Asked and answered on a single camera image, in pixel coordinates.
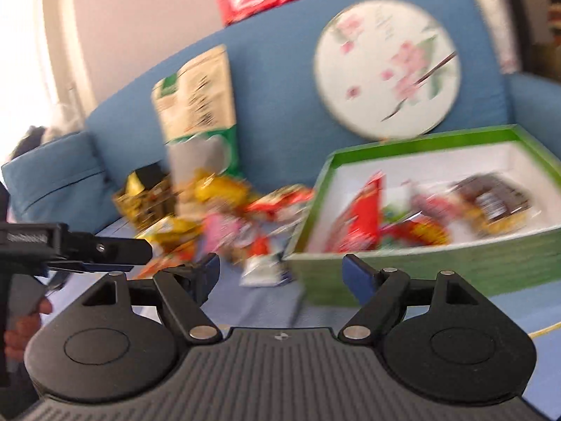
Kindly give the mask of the person's left hand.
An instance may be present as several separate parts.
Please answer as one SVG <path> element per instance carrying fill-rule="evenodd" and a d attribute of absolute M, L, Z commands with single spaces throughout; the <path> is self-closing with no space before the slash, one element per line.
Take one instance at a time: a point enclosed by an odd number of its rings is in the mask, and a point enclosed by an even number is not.
<path fill-rule="evenodd" d="M 52 304 L 48 299 L 42 298 L 34 312 L 19 318 L 15 326 L 5 332 L 5 355 L 8 359 L 17 362 L 23 361 L 28 342 L 42 326 L 41 315 L 51 313 Z"/>

